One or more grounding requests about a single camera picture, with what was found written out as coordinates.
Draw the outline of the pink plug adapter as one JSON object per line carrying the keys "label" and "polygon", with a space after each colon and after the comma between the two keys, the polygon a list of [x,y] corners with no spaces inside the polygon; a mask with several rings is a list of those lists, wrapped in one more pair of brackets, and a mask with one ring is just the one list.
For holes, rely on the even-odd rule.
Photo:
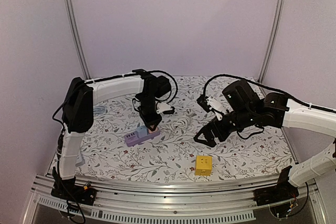
{"label": "pink plug adapter", "polygon": [[158,131],[158,128],[156,128],[155,130],[148,129],[148,133],[149,133],[149,134],[153,134],[153,133],[155,133],[155,132],[157,132],[157,131]]}

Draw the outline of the blue plug adapter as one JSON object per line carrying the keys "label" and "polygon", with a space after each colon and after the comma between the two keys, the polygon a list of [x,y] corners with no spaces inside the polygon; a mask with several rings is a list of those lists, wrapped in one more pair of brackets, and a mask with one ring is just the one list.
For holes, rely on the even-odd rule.
{"label": "blue plug adapter", "polygon": [[148,135],[148,129],[146,126],[139,126],[136,128],[136,133],[138,138],[144,138]]}

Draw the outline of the purple power strip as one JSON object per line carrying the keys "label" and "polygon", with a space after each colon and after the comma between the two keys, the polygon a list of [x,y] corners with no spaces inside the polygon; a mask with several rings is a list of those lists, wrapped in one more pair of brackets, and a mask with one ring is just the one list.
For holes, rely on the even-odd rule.
{"label": "purple power strip", "polygon": [[160,130],[149,130],[146,126],[139,126],[135,131],[124,136],[124,141],[128,147],[141,144],[147,140],[153,140],[160,135]]}

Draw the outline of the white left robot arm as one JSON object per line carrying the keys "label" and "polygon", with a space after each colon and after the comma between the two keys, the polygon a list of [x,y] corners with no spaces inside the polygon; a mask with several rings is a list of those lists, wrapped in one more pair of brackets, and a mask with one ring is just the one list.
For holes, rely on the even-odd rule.
{"label": "white left robot arm", "polygon": [[60,141],[57,149],[57,190],[67,200],[78,195],[78,188],[69,179],[75,177],[75,164],[85,133],[93,125],[93,107],[104,100],[134,94],[139,102],[136,111],[143,124],[154,132],[163,114],[173,114],[170,105],[177,95],[178,85],[169,73],[162,70],[136,69],[130,73],[105,78],[72,79],[64,102],[56,109],[62,117]]}

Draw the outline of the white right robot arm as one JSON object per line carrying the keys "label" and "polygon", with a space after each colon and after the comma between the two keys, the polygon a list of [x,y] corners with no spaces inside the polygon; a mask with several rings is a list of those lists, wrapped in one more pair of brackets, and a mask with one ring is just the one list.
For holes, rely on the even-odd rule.
{"label": "white right robot arm", "polygon": [[[219,77],[237,79],[222,91],[232,108],[231,112],[226,110],[225,113],[219,101],[206,95],[207,86]],[[249,83],[275,92],[268,93],[261,99]],[[300,187],[305,182],[335,169],[335,109],[303,102],[285,91],[231,74],[211,77],[205,83],[197,103],[207,113],[215,113],[215,117],[194,136],[196,143],[208,147],[216,146],[215,138],[224,142],[233,132],[243,138],[240,133],[250,126],[261,129],[250,136],[261,134],[266,126],[271,126],[279,129],[286,127],[308,130],[334,138],[333,143],[320,153],[281,171],[277,185],[271,190],[271,196],[276,201],[282,201],[290,195],[292,187]]]}

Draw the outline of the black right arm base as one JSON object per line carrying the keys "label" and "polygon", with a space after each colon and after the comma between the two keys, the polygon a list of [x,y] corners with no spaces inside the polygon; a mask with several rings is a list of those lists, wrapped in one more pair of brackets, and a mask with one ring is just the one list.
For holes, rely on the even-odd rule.
{"label": "black right arm base", "polygon": [[253,191],[257,206],[273,204],[299,196],[298,187],[289,183],[289,172],[292,166],[281,170],[277,183],[274,186],[264,187]]}

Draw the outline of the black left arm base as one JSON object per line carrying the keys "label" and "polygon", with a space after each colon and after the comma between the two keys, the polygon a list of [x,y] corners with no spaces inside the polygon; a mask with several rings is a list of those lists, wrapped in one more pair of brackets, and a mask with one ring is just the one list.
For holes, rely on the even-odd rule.
{"label": "black left arm base", "polygon": [[63,200],[77,202],[88,206],[93,206],[97,190],[91,185],[91,182],[86,182],[84,185],[76,185],[76,178],[63,180],[61,178],[54,179],[51,195]]}

